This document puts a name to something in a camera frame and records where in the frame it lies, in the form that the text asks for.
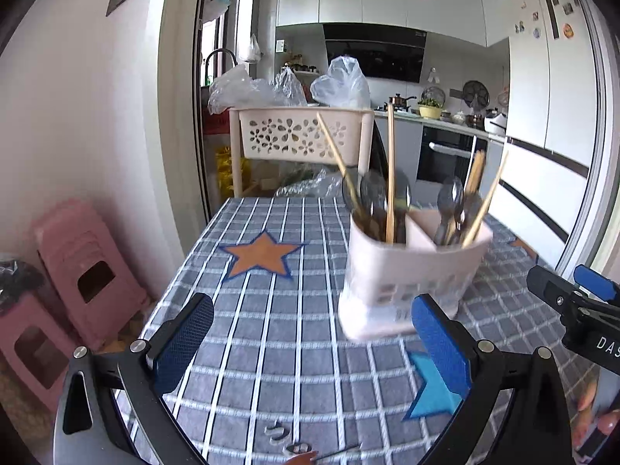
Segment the person's right hand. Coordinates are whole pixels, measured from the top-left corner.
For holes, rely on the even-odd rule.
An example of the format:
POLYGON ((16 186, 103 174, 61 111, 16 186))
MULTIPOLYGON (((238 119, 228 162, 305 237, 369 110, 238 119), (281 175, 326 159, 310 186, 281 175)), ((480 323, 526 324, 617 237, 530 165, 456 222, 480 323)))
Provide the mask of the person's right hand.
POLYGON ((579 398, 577 409, 578 413, 572 426, 572 446, 579 448, 586 438, 587 431, 594 421, 597 422, 597 429, 602 434, 609 436, 619 421, 619 410, 614 409, 610 413, 595 417, 594 400, 597 392, 597 382, 591 381, 586 385, 579 398))

